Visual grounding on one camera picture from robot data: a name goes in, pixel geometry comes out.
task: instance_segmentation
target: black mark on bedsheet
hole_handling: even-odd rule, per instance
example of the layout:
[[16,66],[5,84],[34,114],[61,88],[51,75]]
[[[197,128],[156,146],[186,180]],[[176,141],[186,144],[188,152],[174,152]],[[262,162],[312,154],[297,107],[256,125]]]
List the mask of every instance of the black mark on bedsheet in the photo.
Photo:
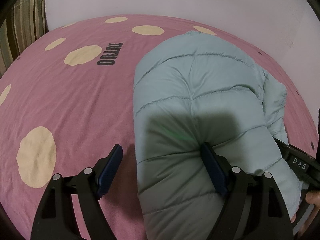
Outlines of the black mark on bedsheet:
[[106,47],[106,50],[103,52],[103,55],[100,56],[102,60],[99,60],[97,65],[113,65],[116,63],[116,58],[118,57],[122,45],[123,42],[109,43],[108,47]]

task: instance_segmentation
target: quilted fabric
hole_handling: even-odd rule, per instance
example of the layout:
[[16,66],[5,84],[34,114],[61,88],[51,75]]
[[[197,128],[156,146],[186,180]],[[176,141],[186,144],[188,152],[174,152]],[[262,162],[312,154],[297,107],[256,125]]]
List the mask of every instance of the quilted fabric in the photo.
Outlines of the quilted fabric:
[[138,197],[149,240],[206,239],[224,199],[200,157],[208,141],[245,172],[269,171],[290,217],[301,183],[272,137],[288,142],[285,86],[235,45],[188,32],[137,65],[134,132]]

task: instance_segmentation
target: pink bedsheet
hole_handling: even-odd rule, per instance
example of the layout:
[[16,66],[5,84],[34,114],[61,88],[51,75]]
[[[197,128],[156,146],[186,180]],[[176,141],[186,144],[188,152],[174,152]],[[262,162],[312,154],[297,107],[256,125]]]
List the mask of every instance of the pink bedsheet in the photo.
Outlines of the pink bedsheet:
[[[105,22],[113,17],[89,19],[47,33],[29,46],[0,80],[0,93],[5,88],[7,93],[0,104],[0,201],[26,239],[30,239],[33,218],[45,190],[45,185],[39,188],[36,185],[41,185],[45,176],[37,177],[43,174],[34,163],[29,171],[19,171],[18,164],[23,160],[22,139],[39,126],[49,130],[56,147],[54,166],[46,164],[53,169],[47,169],[49,176],[54,173],[76,175],[105,157],[114,144],[123,146],[123,161],[100,205],[118,240],[146,239],[137,198],[132,110],[134,70],[141,58],[159,43],[195,30],[194,26],[207,28],[235,44],[286,85],[284,122],[289,141],[315,155],[316,127],[307,107],[284,70],[263,51],[221,30],[188,20],[125,15],[122,17],[127,20]],[[155,27],[136,28],[138,33],[132,31],[141,25]],[[69,54],[85,46],[91,47],[81,51],[82,56]],[[112,55],[113,59],[102,56],[108,46],[121,48],[118,54]],[[100,64],[110,65],[98,65],[100,57],[105,57]],[[38,179],[39,183],[28,186],[28,176]],[[77,198],[73,200],[82,237],[90,239]]]

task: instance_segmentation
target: silver screw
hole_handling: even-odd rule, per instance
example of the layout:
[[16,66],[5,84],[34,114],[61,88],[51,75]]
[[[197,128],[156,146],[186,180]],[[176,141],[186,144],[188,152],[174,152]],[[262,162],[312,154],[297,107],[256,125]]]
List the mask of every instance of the silver screw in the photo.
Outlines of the silver screw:
[[83,170],[83,173],[84,174],[90,174],[92,172],[92,169],[91,168],[85,168],[84,170]]
[[54,174],[54,175],[52,176],[52,179],[53,179],[53,180],[58,180],[58,179],[60,179],[60,174],[58,174],[58,173]]
[[271,179],[272,178],[272,174],[270,172],[265,172],[264,173],[264,176],[268,179]]
[[234,167],[232,167],[232,171],[234,173],[239,173],[241,171],[241,169],[239,167],[237,167],[237,166],[234,166]]

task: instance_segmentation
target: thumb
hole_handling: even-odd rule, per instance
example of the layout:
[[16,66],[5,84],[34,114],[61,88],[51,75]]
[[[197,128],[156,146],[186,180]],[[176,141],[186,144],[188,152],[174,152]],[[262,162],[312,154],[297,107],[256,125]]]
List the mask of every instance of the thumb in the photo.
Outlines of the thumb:
[[316,207],[320,207],[320,191],[311,190],[306,194],[306,201],[309,204],[314,204]]

